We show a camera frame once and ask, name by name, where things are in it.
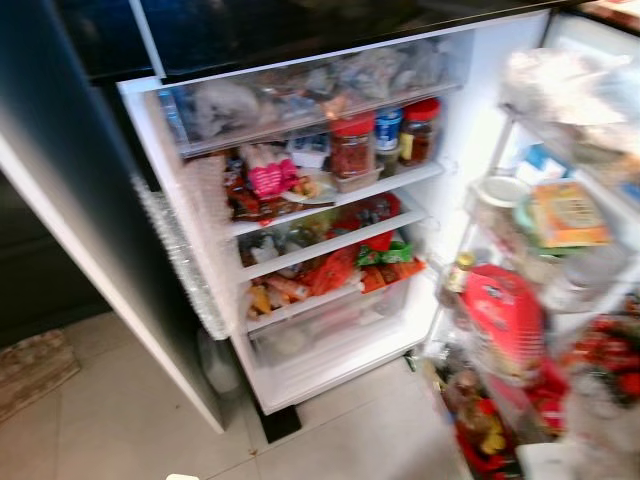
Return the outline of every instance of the condiment jar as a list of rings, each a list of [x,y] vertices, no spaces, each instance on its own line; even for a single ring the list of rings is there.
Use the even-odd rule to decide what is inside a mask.
[[[447,280],[447,290],[462,293],[467,285],[469,271],[476,263],[476,256],[472,252],[460,252],[456,257],[456,263],[451,268]]]
[[[400,163],[407,167],[425,163],[433,151],[435,119],[440,113],[440,101],[429,98],[404,109],[400,128]]]
[[[372,172],[375,113],[367,112],[331,122],[331,171],[340,178]]]

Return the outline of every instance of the tiled floor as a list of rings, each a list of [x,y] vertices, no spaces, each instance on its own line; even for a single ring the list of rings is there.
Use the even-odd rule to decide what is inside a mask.
[[[248,400],[217,435],[114,315],[67,330],[82,371],[0,425],[2,480],[458,480],[446,427],[403,360],[299,405],[267,444]]]

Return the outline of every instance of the plastic container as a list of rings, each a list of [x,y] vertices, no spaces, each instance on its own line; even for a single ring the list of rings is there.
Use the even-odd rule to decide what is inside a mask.
[[[429,98],[404,109],[404,122],[400,128],[400,163],[411,167],[429,160],[436,135],[436,118],[440,101]]]
[[[593,247],[569,257],[541,292],[540,301],[555,312],[586,312],[627,266],[631,251],[620,244]]]
[[[400,157],[400,147],[393,150],[376,150],[376,163],[384,165],[382,177],[391,177],[396,174],[398,158]]]
[[[252,340],[268,364],[280,364],[309,352],[319,341],[383,319],[385,316],[376,312],[376,307],[384,293],[379,290],[363,295],[355,291],[258,330]]]
[[[329,156],[329,136],[321,134],[289,140],[287,151],[298,167],[322,168]]]
[[[394,150],[402,122],[401,108],[383,108],[376,112],[376,150]]]
[[[531,189],[522,180],[506,176],[490,176],[471,185],[472,210],[478,223],[493,229],[512,218],[512,211],[529,195]]]
[[[338,178],[351,178],[375,169],[374,112],[331,122],[331,171]]]
[[[334,180],[340,193],[349,193],[376,183],[383,170],[384,167],[382,165],[378,165],[378,168],[369,173],[365,173],[364,175],[358,175],[350,178],[334,177]]]

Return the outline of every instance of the red plastic bag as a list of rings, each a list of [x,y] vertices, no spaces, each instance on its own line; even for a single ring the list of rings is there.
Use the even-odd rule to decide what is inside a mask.
[[[355,269],[359,247],[349,245],[331,253],[319,267],[304,274],[300,279],[311,288],[311,295],[325,293],[342,287]]]

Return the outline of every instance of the refrigerator door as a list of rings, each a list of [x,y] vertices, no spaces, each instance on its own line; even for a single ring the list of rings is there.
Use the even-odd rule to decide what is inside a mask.
[[[205,420],[224,430],[199,364],[197,319],[131,187],[124,142],[55,16],[0,17],[0,168]],[[25,31],[37,35],[24,35]]]

